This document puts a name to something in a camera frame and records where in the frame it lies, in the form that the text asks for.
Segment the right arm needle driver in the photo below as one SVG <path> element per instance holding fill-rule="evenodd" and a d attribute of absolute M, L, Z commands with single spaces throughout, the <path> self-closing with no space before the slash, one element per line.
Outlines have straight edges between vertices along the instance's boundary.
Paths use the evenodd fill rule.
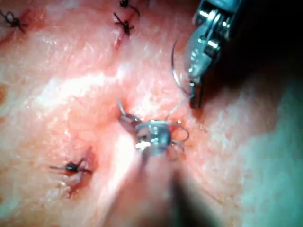
<path fill-rule="evenodd" d="M 171 145 L 171 131 L 168 121 L 148 121 L 135 127 L 135 147 L 151 156 L 165 153 Z"/>

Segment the left arm needle driver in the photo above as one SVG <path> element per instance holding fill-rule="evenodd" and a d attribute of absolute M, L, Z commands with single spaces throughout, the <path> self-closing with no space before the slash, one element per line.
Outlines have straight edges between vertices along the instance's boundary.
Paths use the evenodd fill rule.
<path fill-rule="evenodd" d="M 238 12 L 238 0 L 200 1 L 193 16 L 196 29 L 186 45 L 186 72 L 191 81 L 200 81 L 217 61 L 232 35 Z"/>

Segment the right arm needle driver jaw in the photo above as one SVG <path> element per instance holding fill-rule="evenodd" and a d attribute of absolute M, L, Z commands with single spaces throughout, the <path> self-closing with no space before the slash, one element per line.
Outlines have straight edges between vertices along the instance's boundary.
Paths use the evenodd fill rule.
<path fill-rule="evenodd" d="M 120 122 L 127 124 L 137 124 L 140 123 L 140 119 L 132 114 L 125 114 L 120 117 Z"/>
<path fill-rule="evenodd" d="M 122 127 L 127 131 L 135 131 L 136 121 L 134 120 L 123 120 L 120 119 L 119 123 L 122 125 Z"/>

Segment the left arm needle driver jaw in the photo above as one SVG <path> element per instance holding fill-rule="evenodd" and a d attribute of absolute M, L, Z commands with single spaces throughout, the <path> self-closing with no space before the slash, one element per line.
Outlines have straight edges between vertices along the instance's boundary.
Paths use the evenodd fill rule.
<path fill-rule="evenodd" d="M 205 80 L 201 79 L 201 81 L 200 81 L 200 95 L 199 95 L 199 107 L 200 108 L 203 106 L 204 91 L 205 91 Z"/>
<path fill-rule="evenodd" d="M 199 108 L 200 107 L 200 85 L 191 81 L 191 97 L 190 97 L 190 107 Z"/>

